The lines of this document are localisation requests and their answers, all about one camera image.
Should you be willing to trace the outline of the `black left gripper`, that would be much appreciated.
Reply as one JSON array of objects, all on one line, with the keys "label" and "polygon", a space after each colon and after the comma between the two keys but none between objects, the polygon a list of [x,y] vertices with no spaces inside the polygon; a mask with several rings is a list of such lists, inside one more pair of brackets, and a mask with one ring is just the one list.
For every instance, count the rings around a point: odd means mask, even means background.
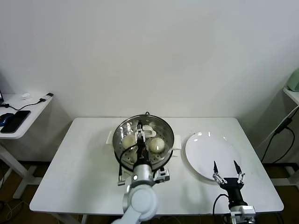
[{"label": "black left gripper", "polygon": [[146,147],[146,143],[143,140],[146,140],[145,132],[143,131],[143,125],[142,122],[139,121],[137,123],[137,128],[135,132],[135,139],[139,139],[137,141],[137,160],[136,164],[149,164],[149,152]]}]

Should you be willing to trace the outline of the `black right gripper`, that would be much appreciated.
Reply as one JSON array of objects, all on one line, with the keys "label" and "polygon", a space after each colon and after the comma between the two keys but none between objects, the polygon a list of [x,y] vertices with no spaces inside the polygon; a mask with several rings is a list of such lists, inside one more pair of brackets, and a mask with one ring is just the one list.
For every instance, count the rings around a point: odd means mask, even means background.
[{"label": "black right gripper", "polygon": [[241,167],[238,165],[236,161],[234,161],[235,169],[237,172],[237,177],[230,177],[230,178],[222,178],[219,175],[219,171],[214,161],[214,168],[213,168],[213,178],[217,183],[220,183],[220,187],[227,191],[228,194],[228,201],[229,206],[247,206],[248,204],[243,200],[241,189],[244,186],[244,176],[245,173],[242,172]]}]

